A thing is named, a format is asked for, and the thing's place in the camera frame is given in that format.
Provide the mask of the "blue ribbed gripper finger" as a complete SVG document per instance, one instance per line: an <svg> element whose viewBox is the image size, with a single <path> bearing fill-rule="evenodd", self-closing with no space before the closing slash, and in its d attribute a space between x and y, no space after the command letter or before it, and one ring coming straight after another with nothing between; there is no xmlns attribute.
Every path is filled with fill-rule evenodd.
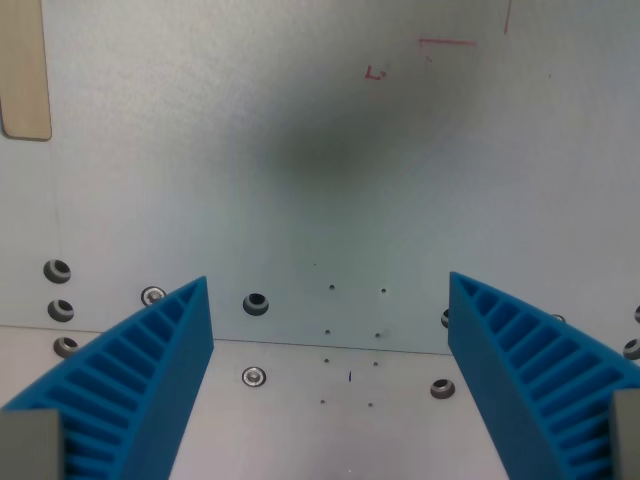
<svg viewBox="0 0 640 480"><path fill-rule="evenodd" d="M60 414L68 479L167 479L213 350L199 277L96 337L3 408Z"/></svg>
<svg viewBox="0 0 640 480"><path fill-rule="evenodd" d="M609 408L639 368L552 315L453 272L448 345L511 479L611 479Z"/></svg>

